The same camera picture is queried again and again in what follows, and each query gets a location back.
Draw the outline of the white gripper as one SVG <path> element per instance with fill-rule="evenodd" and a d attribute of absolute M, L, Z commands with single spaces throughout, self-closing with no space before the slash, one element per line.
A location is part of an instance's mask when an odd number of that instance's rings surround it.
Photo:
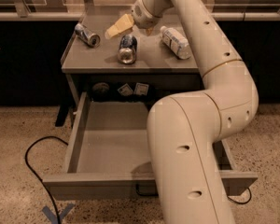
<path fill-rule="evenodd" d="M 136 0 L 131 9 L 132 15 L 121 16 L 105 31 L 105 38 L 128 34 L 133 30 L 134 24 L 140 29 L 146 29 L 146 35 L 150 36 L 163 13 L 171 7 L 171 0 Z"/>

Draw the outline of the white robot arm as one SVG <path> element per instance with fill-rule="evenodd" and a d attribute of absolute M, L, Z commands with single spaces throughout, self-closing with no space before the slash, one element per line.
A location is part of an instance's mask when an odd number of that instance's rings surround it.
<path fill-rule="evenodd" d="M 215 142 L 254 118 L 259 95 L 248 69 L 201 0 L 136 0 L 111 38 L 154 27 L 173 7 L 192 49 L 200 91 L 160 99 L 147 117 L 147 140 L 165 224 L 235 224 L 213 152 Z"/>

